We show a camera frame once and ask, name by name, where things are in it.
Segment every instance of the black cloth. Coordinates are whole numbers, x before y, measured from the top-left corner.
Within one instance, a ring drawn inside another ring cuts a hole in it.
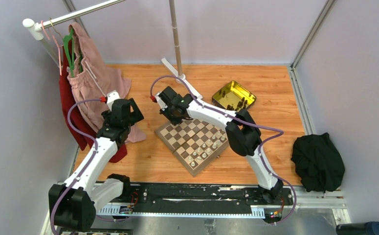
[[[342,184],[345,166],[328,133],[297,138],[291,160],[307,192],[335,191]]]

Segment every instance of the red garment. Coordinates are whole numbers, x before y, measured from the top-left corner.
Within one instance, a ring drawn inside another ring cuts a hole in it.
[[[63,108],[63,115],[64,119],[66,120],[66,124],[68,129],[70,130],[71,134],[73,135],[74,139],[77,141],[78,145],[80,146],[81,150],[84,150],[89,144],[91,147],[94,142],[92,139],[87,138],[76,131],[74,131],[67,120],[67,114],[70,108],[75,104],[74,97],[71,92],[71,85],[69,81],[67,80],[68,72],[68,59],[66,57],[66,54],[63,51],[63,68],[62,68],[62,75],[60,76],[60,81],[58,82],[60,84],[60,97],[61,97],[61,106]],[[71,112],[71,123],[79,129],[80,131],[89,134],[93,137],[96,137],[96,133],[93,131],[93,129],[86,123],[86,121],[81,116],[80,110],[78,107],[75,107],[73,111]],[[116,163],[120,160],[122,160],[127,155],[127,149],[125,145],[122,145],[120,149],[116,152],[116,154],[110,159],[109,162]]]

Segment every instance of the gray wall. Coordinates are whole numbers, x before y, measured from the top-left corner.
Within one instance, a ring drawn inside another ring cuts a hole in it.
[[[339,0],[298,68],[316,132],[346,166],[353,222],[379,220],[379,0]]]
[[[58,70],[22,26],[65,14],[61,1],[0,0],[0,234],[38,235],[48,190],[76,149],[61,112]]]
[[[78,9],[96,0],[73,0]],[[176,0],[184,63],[290,63],[325,0]],[[175,61],[168,0],[128,0],[82,17],[106,62]]]

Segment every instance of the pink cloth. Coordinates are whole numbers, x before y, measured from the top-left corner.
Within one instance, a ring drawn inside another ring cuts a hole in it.
[[[110,68],[104,64],[93,40],[88,37],[78,23],[70,24],[68,30],[70,31],[71,28],[74,28],[73,39],[76,59],[74,61],[74,77],[69,74],[67,79],[70,82],[74,100],[79,102],[85,99],[100,98],[112,91],[117,91],[120,98],[125,98],[129,93],[131,81],[122,77],[120,69]],[[80,50],[83,55],[82,72],[79,71]],[[87,72],[88,66],[96,77],[95,81]],[[78,107],[87,124],[97,132],[103,126],[104,120],[101,113],[108,109],[107,105],[101,102],[87,102]],[[126,142],[138,142],[144,139],[146,139],[146,134],[134,125],[131,127]]]

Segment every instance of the wooden tabletop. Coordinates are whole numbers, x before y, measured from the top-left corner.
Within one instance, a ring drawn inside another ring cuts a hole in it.
[[[134,182],[174,182],[209,184],[257,184],[251,167],[244,159],[227,148],[221,157],[215,159],[196,177],[172,155],[171,151],[154,133],[167,119],[159,114],[159,105],[152,103],[149,90],[152,82],[162,75],[169,75],[163,65],[112,65],[123,71],[125,78],[132,80],[128,97],[134,98],[145,119],[138,127],[147,139],[127,145],[127,156],[118,163],[108,163],[99,180],[105,180],[112,173],[127,175]],[[287,68],[284,66],[220,66],[183,65],[188,81],[211,103],[212,95],[231,80],[257,96],[254,106],[249,109],[259,125],[279,128],[284,135],[267,142],[264,150],[274,171],[293,185],[300,185],[300,178],[290,160],[292,145],[297,137],[304,135]],[[186,89],[172,78],[156,83],[154,94],[171,86],[182,96]],[[262,139],[275,133],[262,131]],[[88,153],[81,151],[76,160],[77,167]]]

